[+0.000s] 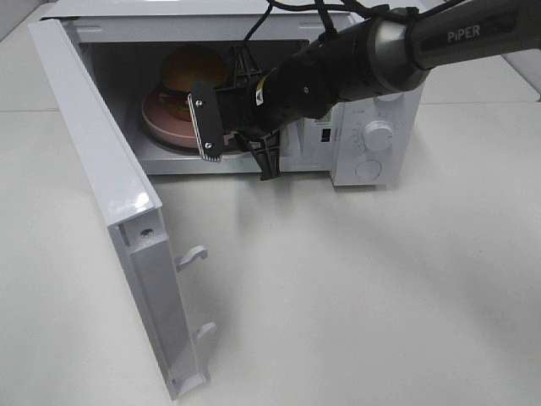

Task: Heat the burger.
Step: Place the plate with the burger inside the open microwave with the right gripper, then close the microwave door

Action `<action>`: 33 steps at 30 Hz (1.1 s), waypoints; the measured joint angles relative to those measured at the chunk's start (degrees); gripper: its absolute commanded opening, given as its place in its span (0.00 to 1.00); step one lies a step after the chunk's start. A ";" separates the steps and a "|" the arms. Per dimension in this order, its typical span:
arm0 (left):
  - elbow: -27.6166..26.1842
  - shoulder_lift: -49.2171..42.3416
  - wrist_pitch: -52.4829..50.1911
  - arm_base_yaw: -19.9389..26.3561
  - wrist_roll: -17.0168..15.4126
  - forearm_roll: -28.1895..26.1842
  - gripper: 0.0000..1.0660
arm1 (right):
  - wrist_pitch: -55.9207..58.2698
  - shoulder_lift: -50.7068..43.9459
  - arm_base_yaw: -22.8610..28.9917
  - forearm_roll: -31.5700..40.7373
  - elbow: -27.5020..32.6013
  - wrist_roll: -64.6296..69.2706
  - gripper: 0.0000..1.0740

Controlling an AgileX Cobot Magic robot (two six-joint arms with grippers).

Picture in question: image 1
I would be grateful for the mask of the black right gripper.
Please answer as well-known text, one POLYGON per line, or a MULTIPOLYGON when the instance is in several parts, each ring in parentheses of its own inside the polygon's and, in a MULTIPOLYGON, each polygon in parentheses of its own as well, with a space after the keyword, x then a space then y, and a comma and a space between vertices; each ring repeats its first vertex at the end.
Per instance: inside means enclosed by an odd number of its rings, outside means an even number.
MULTIPOLYGON (((201 158, 219 162, 224 152, 224 130, 236 131, 240 107, 232 88, 215 92, 208 81, 195 81, 188 95, 189 111, 201 158)), ((272 129, 300 118, 321 118, 334 106, 334 95, 321 74, 306 76, 270 71, 263 84, 258 110, 272 129)))

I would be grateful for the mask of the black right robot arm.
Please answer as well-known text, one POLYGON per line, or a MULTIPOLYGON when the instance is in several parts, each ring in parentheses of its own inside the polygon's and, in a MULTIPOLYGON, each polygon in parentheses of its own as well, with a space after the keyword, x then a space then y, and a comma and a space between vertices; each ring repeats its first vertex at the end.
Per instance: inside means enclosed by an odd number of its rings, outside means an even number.
POLYGON ((325 32, 260 79, 215 89, 198 81, 188 95, 200 156, 217 162, 235 132, 258 159, 277 156, 276 131, 321 118, 339 102, 418 88, 441 65, 534 49, 540 45, 537 1, 450 1, 427 12, 350 1, 342 11, 362 21, 336 31, 329 6, 315 3, 325 32))

